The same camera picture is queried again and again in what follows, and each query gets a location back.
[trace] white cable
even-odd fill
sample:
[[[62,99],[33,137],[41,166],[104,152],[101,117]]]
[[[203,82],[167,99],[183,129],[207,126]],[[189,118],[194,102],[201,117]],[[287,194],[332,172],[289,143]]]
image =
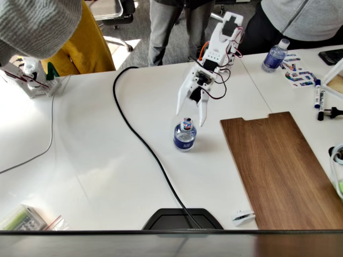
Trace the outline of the white cable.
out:
[[[343,200],[343,195],[342,195],[342,192],[340,190],[340,187],[339,187],[339,183],[338,183],[338,178],[337,178],[337,173],[336,173],[336,170],[334,168],[334,158],[339,155],[339,157],[341,157],[341,153],[340,152],[334,152],[332,151],[331,153],[331,157],[330,157],[330,167],[331,167],[331,172],[333,173],[333,178],[334,178],[334,183],[335,183],[335,188],[336,188],[336,191],[337,191],[337,194],[339,197],[341,197],[341,199]]]
[[[55,98],[55,94],[53,95],[53,99],[51,101],[51,128],[50,128],[50,142],[49,142],[48,148],[43,153],[41,153],[39,155],[36,155],[35,157],[32,157],[31,159],[29,159],[29,160],[27,160],[25,162],[19,163],[19,164],[15,165],[15,166],[12,166],[12,167],[8,168],[8,169],[0,171],[0,174],[5,173],[7,171],[10,171],[10,170],[12,170],[14,168],[17,168],[19,166],[22,166],[22,165],[30,162],[30,161],[38,158],[39,156],[42,156],[43,154],[45,154],[50,149],[51,144],[53,143],[54,98]]]

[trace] gray hoodie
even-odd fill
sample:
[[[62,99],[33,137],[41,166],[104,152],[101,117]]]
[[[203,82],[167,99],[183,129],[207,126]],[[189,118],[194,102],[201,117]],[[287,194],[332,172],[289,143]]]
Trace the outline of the gray hoodie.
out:
[[[80,22],[83,0],[0,0],[0,67],[15,55],[54,55]]]
[[[321,41],[343,25],[343,0],[262,0],[262,9],[284,36]]]

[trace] wooden board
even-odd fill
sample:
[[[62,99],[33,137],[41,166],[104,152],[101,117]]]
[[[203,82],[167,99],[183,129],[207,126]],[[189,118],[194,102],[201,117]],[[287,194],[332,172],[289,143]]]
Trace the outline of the wooden board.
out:
[[[259,229],[343,229],[343,203],[289,112],[220,123]]]

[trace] green object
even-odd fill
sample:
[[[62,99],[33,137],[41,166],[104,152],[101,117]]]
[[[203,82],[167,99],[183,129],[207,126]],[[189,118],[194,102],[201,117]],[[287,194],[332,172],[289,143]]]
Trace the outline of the green object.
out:
[[[56,71],[54,65],[51,62],[49,62],[48,63],[47,80],[53,80],[55,77],[59,77],[59,74]]]
[[[18,213],[17,216],[14,217],[13,221],[8,224],[4,230],[14,230],[17,226],[27,217],[25,210]]]
[[[343,194],[343,180],[341,180],[338,184],[339,189],[341,190],[342,194]]]

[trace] white robotic arm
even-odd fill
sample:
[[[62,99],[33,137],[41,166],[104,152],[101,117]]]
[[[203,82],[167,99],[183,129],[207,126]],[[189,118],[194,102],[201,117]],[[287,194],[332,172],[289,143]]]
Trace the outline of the white robotic arm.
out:
[[[0,67],[0,75],[7,83],[19,86],[29,98],[46,94],[52,96],[59,83],[52,76],[47,80],[47,75],[39,60],[31,57],[24,58],[24,71],[19,67],[8,63]]]
[[[237,51],[243,29],[241,27],[243,16],[226,12],[223,22],[217,24],[204,57],[198,65],[194,64],[182,84],[177,98],[176,114],[180,112],[185,98],[197,102],[199,108],[200,127],[204,124],[207,115],[207,102],[211,86],[219,73],[230,69],[233,64],[233,55]]]

